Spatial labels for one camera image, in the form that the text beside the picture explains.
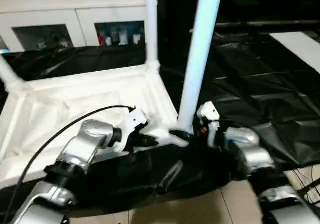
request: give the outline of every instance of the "cable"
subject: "cable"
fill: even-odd
[[[311,176],[311,182],[314,182],[314,178],[313,178],[313,170],[314,170],[314,166],[311,166],[311,171],[310,171],[310,176]],[[319,195],[319,197],[320,197],[320,193],[319,193],[319,191],[318,191],[318,188],[315,186],[314,187],[314,189],[316,190],[316,192],[317,192],[317,194]],[[318,203],[320,203],[320,200],[318,200],[318,201],[316,201],[316,202],[314,202],[313,204],[314,205],[316,205],[316,204],[318,204]]]
[[[77,122],[87,118],[88,116],[91,116],[93,114],[96,114],[97,112],[100,112],[102,110],[107,110],[107,109],[111,109],[111,108],[128,108],[129,109],[129,112],[132,111],[134,108],[133,107],[130,107],[130,106],[126,106],[126,105],[111,105],[111,106],[107,106],[107,107],[102,107],[100,109],[96,109],[96,110],[93,110],[91,111],[90,113],[88,114],[85,114],[81,117],[79,117],[78,119],[70,122],[68,125],[66,125],[65,127],[63,127],[62,129],[60,129],[56,134],[54,134],[49,140],[47,140],[40,148],[39,150],[32,156],[32,158],[30,159],[30,161],[28,162],[28,164],[25,166],[24,168],[24,171],[22,172],[16,186],[15,186],[15,189],[12,193],[12,196],[11,196],[11,199],[9,201],[9,205],[8,205],[8,208],[5,212],[5,217],[3,219],[3,223],[2,224],[7,224],[7,220],[8,220],[8,217],[10,215],[10,211],[11,211],[11,208],[12,208],[12,205],[13,205],[13,202],[16,198],[16,195],[18,193],[18,190],[20,188],[20,186],[22,185],[23,183],[23,180],[30,168],[30,166],[32,165],[33,161],[37,158],[37,156],[57,137],[59,136],[61,133],[63,133],[65,130],[67,130],[70,126],[76,124]]]
[[[296,171],[295,171],[295,170],[292,170],[292,171],[295,173],[295,176],[296,176],[297,180],[300,181],[300,186],[301,186],[301,187],[305,187],[304,182],[301,180],[300,176],[296,173]],[[308,193],[305,193],[304,195],[307,196],[307,202],[310,203],[311,197],[309,196],[309,194],[308,194]]]

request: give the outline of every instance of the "floor tile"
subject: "floor tile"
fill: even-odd
[[[70,224],[129,224],[128,211],[91,217],[71,218]]]
[[[222,194],[233,224],[259,224],[261,211],[256,195],[247,181],[232,181],[222,188]]]
[[[130,224],[232,224],[220,190],[130,210]]]

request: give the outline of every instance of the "wire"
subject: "wire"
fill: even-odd
[[[24,168],[24,171],[22,172],[16,186],[15,186],[15,189],[12,193],[12,196],[11,196],[11,199],[9,201],[9,205],[8,205],[8,208],[5,212],[5,217],[3,219],[3,223],[2,224],[6,224],[7,223],[7,220],[9,218],[9,215],[10,215],[10,211],[11,211],[11,208],[12,208],[12,205],[13,205],[13,202],[16,198],[16,195],[18,193],[18,190],[20,188],[20,186],[22,185],[23,183],[23,180],[30,168],[30,166],[32,165],[33,161],[38,157],[38,155],[57,137],[59,136],[61,133],[63,133],[65,130],[67,130],[69,127],[71,127],[72,125],[76,124],[77,122],[85,119],[86,117],[88,116],[91,116],[93,114],[96,114],[97,112],[100,112],[102,110],[107,110],[107,109],[111,109],[111,108],[128,108],[129,111],[132,111],[134,108],[133,107],[130,107],[130,106],[126,106],[126,105],[111,105],[111,106],[107,106],[107,107],[102,107],[100,109],[96,109],[96,110],[93,110],[91,111],[90,113],[88,114],[85,114],[81,117],[79,117],[78,119],[70,122],[68,125],[66,125],[65,127],[63,127],[62,129],[60,129],[56,134],[54,134],[49,140],[47,140],[40,148],[39,150],[32,156],[32,158],[30,159],[30,161],[28,162],[28,164],[25,166]]]
[[[310,176],[311,176],[311,182],[314,182],[314,178],[313,178],[313,170],[314,170],[314,166],[311,166],[311,171],[310,171]],[[315,186],[314,187],[314,189],[316,190],[316,192],[317,192],[317,194],[319,195],[319,197],[320,197],[320,193],[319,193],[319,191],[318,191],[318,188]],[[320,201],[319,200],[317,200],[316,202],[314,202],[313,204],[314,205],[316,205],[316,204],[318,204],[318,203],[320,203]]]

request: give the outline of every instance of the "glass cabinet door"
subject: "glass cabinet door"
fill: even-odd
[[[5,41],[0,36],[0,54],[9,53],[9,49],[5,43]]]
[[[86,44],[76,10],[0,13],[0,36],[11,52]]]
[[[72,47],[65,25],[43,25],[12,28],[25,51]]]
[[[95,23],[100,46],[134,46],[145,43],[144,21]]]

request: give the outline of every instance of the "black fabric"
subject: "black fabric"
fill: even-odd
[[[181,49],[161,55],[160,74],[177,109],[187,57],[187,50]],[[254,128],[281,169],[316,164],[320,163],[319,77],[269,35],[232,41],[222,36],[213,41],[198,105],[212,100],[221,118],[234,120],[230,124],[237,127]]]
[[[319,74],[268,35],[215,36],[199,104],[212,100],[221,128],[252,127],[278,166],[292,169],[320,163]],[[159,45],[160,75],[178,109],[188,43]],[[143,64],[144,46],[71,48],[5,55],[25,80]],[[6,93],[2,91],[1,104]],[[200,195],[230,180],[232,159],[205,143],[173,145],[95,164],[71,216],[122,211],[153,202]],[[26,182],[15,204],[36,181]],[[0,212],[12,186],[0,190]]]
[[[76,217],[114,213],[217,189],[230,181],[229,157],[205,146],[168,145],[93,164],[78,187],[83,190],[78,204],[64,211]],[[38,181],[23,184],[13,214]],[[0,213],[12,190],[0,190]]]

